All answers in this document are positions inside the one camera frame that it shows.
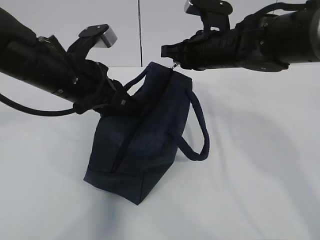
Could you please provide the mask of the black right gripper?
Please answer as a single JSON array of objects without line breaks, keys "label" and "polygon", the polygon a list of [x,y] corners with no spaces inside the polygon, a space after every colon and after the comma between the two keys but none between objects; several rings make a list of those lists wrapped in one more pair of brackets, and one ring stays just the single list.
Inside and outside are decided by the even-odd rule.
[{"label": "black right gripper", "polygon": [[172,45],[162,45],[160,56],[170,58],[186,70],[203,71],[213,69],[225,61],[222,34],[213,30],[205,33],[198,30],[188,40]]}]

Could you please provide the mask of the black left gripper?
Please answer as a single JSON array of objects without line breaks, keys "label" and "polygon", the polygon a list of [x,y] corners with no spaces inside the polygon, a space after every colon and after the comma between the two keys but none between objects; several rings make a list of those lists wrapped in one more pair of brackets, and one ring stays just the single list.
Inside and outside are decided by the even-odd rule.
[{"label": "black left gripper", "polygon": [[129,95],[119,81],[108,77],[108,70],[102,63],[94,63],[97,86],[92,93],[73,103],[73,110],[79,115],[94,110],[101,114],[109,111],[110,116],[144,116],[147,112],[146,105],[139,99],[142,87]]}]

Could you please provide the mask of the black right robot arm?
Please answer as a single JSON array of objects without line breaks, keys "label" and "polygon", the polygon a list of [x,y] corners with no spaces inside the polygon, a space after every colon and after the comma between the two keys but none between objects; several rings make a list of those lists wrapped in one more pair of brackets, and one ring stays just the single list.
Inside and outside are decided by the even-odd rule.
[{"label": "black right robot arm", "polygon": [[320,3],[277,2],[246,16],[234,28],[232,5],[224,0],[188,0],[184,10],[203,29],[161,47],[161,56],[186,70],[244,68],[280,72],[291,64],[320,60]]}]

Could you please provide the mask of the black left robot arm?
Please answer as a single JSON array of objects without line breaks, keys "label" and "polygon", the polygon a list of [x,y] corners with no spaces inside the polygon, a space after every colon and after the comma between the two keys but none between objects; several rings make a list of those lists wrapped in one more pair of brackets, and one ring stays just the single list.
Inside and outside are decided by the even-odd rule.
[{"label": "black left robot arm", "polygon": [[23,106],[1,96],[3,104],[20,112],[60,117],[84,114],[93,110],[100,114],[132,115],[142,105],[130,96],[129,85],[108,77],[108,67],[87,59],[96,46],[110,48],[117,36],[108,24],[92,25],[64,49],[58,39],[37,36],[6,10],[0,12],[0,71],[57,97],[70,101],[67,110],[48,111]]}]

